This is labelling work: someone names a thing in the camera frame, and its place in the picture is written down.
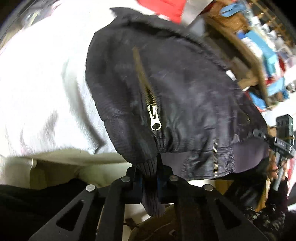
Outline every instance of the screw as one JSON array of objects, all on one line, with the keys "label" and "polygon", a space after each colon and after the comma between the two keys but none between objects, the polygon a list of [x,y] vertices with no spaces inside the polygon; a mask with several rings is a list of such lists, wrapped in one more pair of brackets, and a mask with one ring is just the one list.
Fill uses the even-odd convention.
[{"label": "screw", "polygon": [[96,186],[93,185],[93,184],[89,184],[89,185],[86,186],[86,190],[88,192],[93,192],[95,189],[96,189]]},{"label": "screw", "polygon": [[129,176],[124,176],[124,177],[121,178],[121,180],[122,180],[124,183],[128,183],[128,182],[131,180],[131,178],[130,178]]},{"label": "screw", "polygon": [[209,192],[213,191],[214,189],[214,187],[211,184],[204,184],[202,187]]},{"label": "screw", "polygon": [[179,180],[179,178],[177,177],[177,176],[175,176],[175,175],[171,175],[170,176],[170,181],[172,181],[172,182],[176,182],[176,181],[178,181]]}]

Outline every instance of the white garment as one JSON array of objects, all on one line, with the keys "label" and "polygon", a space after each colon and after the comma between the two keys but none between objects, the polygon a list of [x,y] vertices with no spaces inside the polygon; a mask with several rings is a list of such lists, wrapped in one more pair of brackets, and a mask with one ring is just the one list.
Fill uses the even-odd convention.
[{"label": "white garment", "polygon": [[4,46],[0,155],[39,154],[46,160],[40,153],[69,148],[91,155],[117,153],[85,81],[89,44],[94,33],[114,19],[111,7],[153,14],[135,0],[64,0],[51,16]]}]

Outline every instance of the silver zipper pull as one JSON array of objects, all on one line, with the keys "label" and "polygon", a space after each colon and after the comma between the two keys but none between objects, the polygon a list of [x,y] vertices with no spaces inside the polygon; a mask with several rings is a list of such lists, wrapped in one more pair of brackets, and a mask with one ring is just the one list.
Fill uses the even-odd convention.
[{"label": "silver zipper pull", "polygon": [[157,105],[155,104],[150,104],[147,107],[148,111],[149,111],[149,115],[150,115],[150,120],[151,120],[151,129],[153,131],[158,131],[161,128],[161,122],[158,118],[158,114],[157,114]]}]

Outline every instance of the jacket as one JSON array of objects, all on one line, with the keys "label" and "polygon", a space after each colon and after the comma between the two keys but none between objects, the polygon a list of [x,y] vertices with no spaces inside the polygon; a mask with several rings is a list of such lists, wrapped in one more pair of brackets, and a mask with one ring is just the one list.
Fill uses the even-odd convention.
[{"label": "jacket", "polygon": [[86,81],[116,151],[147,175],[166,152],[189,153],[181,165],[187,180],[233,173],[240,161],[233,145],[253,129],[267,132],[258,109],[184,27],[112,10],[117,17],[90,43]]}]

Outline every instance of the gold zipper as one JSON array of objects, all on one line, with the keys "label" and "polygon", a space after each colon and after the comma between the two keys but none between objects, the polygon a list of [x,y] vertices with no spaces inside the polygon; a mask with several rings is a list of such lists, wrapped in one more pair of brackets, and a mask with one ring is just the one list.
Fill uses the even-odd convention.
[{"label": "gold zipper", "polygon": [[218,139],[214,139],[213,142],[213,173],[217,174],[219,171],[218,165]]},{"label": "gold zipper", "polygon": [[135,61],[136,71],[138,73],[138,79],[141,83],[141,89],[145,93],[145,102],[150,115],[151,129],[153,131],[158,131],[161,128],[161,122],[158,118],[157,113],[157,100],[153,93],[152,87],[147,80],[144,67],[141,61],[140,52],[137,47],[133,47],[133,59]]}]

